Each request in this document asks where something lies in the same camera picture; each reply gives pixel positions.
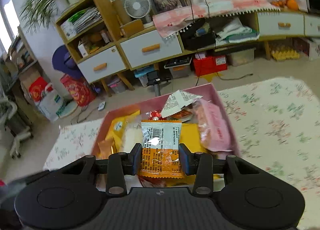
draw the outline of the floral mat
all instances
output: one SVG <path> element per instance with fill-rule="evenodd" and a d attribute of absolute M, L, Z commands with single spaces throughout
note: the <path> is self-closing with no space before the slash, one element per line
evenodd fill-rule
<path fill-rule="evenodd" d="M 102 119 L 68 125 L 60 130 L 43 169 L 61 169 L 77 159 L 91 154 Z"/>
<path fill-rule="evenodd" d="M 320 226 L 320 101 L 301 80 L 220 91 L 242 158 L 300 190 L 299 229 Z"/>

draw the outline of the plastic storage box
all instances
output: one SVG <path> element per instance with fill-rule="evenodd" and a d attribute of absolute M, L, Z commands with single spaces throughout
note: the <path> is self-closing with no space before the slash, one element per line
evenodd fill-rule
<path fill-rule="evenodd" d="M 228 69 L 226 56 L 207 56 L 203 59 L 193 59 L 196 76 L 204 76 Z"/>
<path fill-rule="evenodd" d="M 116 94 L 126 91 L 124 83 L 118 77 L 115 77 L 110 83 L 108 83 L 108 87 L 110 87 Z"/>
<path fill-rule="evenodd" d="M 142 86 L 144 88 L 147 87 L 147 83 L 148 83 L 148 78 L 147 78 L 147 73 L 149 72 L 152 72 L 154 71 L 155 68 L 153 65 L 150 65 L 150 66 L 146 66 L 146 67 L 143 67 L 143 68 L 138 68 L 134 71 L 134 76 L 136 78 L 139 78 Z"/>
<path fill-rule="evenodd" d="M 255 48 L 251 48 L 251 49 L 231 53 L 228 56 L 228 62 L 235 67 L 250 63 L 254 60 L 254 50 Z"/>
<path fill-rule="evenodd" d="M 190 63 L 191 57 L 187 57 L 174 62 L 168 61 L 164 68 L 170 70 L 173 78 L 188 77 L 191 74 Z"/>

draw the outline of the white plastic container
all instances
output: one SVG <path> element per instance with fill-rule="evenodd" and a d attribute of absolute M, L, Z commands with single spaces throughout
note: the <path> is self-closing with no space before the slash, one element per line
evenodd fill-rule
<path fill-rule="evenodd" d="M 227 58 L 228 62 L 233 66 L 240 66 L 250 63 L 254 60 L 255 48 L 231 53 Z"/>
<path fill-rule="evenodd" d="M 171 72 L 171 75 L 173 78 L 183 78 L 183 77 L 188 77 L 191 74 L 191 69 L 190 69 L 190 62 L 184 65 L 177 65 L 173 67 L 167 67 L 166 65 L 164 66 L 165 69 L 169 69 Z"/>
<path fill-rule="evenodd" d="M 118 77 L 113 79 L 108 84 L 108 87 L 110 87 L 116 94 L 119 94 L 119 93 L 126 91 L 126 87 L 125 87 L 124 83 Z"/>
<path fill-rule="evenodd" d="M 154 66 L 153 65 L 150 65 L 150 66 L 147 66 L 147 67 L 143 67 L 143 68 L 138 68 L 134 71 L 134 76 L 136 78 L 139 78 L 142 86 L 144 88 L 147 87 L 147 84 L 148 84 L 148 77 L 147 77 L 147 73 L 149 72 L 152 72 L 154 71 Z"/>

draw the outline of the pink cloth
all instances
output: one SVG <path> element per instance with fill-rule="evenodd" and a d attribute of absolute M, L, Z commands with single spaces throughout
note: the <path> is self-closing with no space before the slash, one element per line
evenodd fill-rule
<path fill-rule="evenodd" d="M 247 11 L 270 10 L 280 11 L 266 0 L 207 0 L 210 17 L 226 14 L 236 14 Z M 192 5 L 194 19 L 208 17 L 208 6 L 204 3 Z M 192 21 L 190 6 L 176 8 L 174 10 L 153 16 L 154 24 L 161 37 L 166 38 L 179 30 L 187 27 Z"/>

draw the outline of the white paper wrapper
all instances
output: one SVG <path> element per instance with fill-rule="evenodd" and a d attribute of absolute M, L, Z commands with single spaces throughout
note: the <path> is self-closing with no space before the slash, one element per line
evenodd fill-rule
<path fill-rule="evenodd" d="M 180 112 L 183 107 L 192 104 L 196 99 L 202 96 L 187 93 L 185 91 L 176 91 L 171 94 L 161 111 L 161 116 L 166 118 L 177 112 Z"/>

